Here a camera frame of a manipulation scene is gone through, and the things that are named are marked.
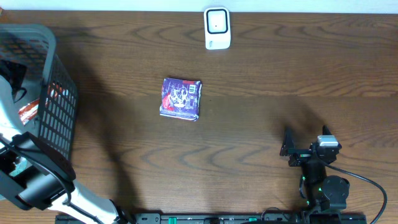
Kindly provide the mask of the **red orange snack bar wrapper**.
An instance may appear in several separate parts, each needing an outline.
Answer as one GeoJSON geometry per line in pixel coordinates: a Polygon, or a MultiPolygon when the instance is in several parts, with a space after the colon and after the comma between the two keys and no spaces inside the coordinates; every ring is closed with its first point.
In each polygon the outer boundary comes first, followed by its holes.
{"type": "MultiPolygon", "coordinates": [[[[64,90],[63,88],[59,88],[59,90],[60,90],[60,93],[54,88],[49,88],[47,93],[50,94],[51,98],[58,98],[61,95],[64,95],[64,96],[69,95],[68,90],[64,90]]],[[[22,121],[22,124],[24,126],[37,115],[38,109],[39,109],[39,103],[40,103],[40,100],[36,99],[34,101],[31,101],[27,105],[23,106],[18,111],[19,118],[22,121]]]]}

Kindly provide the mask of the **purple Carefree packet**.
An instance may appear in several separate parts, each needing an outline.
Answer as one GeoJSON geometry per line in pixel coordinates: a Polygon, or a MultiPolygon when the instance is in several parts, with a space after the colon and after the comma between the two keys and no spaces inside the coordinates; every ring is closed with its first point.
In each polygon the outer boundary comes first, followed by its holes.
{"type": "Polygon", "coordinates": [[[201,81],[165,78],[161,91],[161,116],[196,121],[199,118],[201,81]]]}

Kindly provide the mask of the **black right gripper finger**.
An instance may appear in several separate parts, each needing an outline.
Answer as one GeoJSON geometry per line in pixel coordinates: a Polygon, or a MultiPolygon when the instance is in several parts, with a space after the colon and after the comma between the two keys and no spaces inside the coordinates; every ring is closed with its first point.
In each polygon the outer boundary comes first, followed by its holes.
{"type": "Polygon", "coordinates": [[[279,156],[291,156],[294,153],[294,150],[295,150],[295,144],[291,129],[285,128],[284,139],[282,142],[279,156]]]}
{"type": "MultiPolygon", "coordinates": [[[[324,125],[322,127],[322,135],[324,135],[324,134],[325,135],[330,135],[330,134],[333,135],[326,125],[324,125]]],[[[341,149],[342,148],[341,144],[339,143],[339,145],[336,148],[341,149]]]]}

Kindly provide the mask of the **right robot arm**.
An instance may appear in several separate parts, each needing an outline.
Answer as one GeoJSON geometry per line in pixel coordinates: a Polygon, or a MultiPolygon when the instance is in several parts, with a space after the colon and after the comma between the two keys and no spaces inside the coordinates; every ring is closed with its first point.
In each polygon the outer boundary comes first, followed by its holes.
{"type": "Polygon", "coordinates": [[[289,166],[302,170],[299,192],[308,203],[308,208],[302,212],[307,223],[322,215],[338,216],[346,208],[349,182],[337,175],[326,174],[327,165],[336,161],[340,149],[341,144],[327,126],[322,127],[322,134],[307,149],[295,147],[289,128],[284,132],[280,155],[289,158],[289,166]]]}

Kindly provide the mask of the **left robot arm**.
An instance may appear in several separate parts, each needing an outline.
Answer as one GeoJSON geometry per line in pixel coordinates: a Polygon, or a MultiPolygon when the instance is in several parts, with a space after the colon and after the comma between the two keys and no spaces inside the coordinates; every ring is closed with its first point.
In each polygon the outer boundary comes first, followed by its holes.
{"type": "Polygon", "coordinates": [[[26,131],[13,99],[24,74],[25,66],[1,61],[1,195],[22,210],[54,210],[83,223],[135,223],[77,182],[71,163],[26,131]]]}

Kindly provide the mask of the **mint green snack packet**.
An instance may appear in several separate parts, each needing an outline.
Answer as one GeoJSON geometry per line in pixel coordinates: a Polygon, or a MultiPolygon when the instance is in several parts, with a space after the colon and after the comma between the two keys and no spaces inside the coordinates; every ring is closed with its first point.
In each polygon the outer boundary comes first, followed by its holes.
{"type": "Polygon", "coordinates": [[[15,161],[13,162],[15,168],[9,173],[10,176],[15,177],[25,171],[28,168],[28,161],[24,157],[16,157],[15,161]]]}

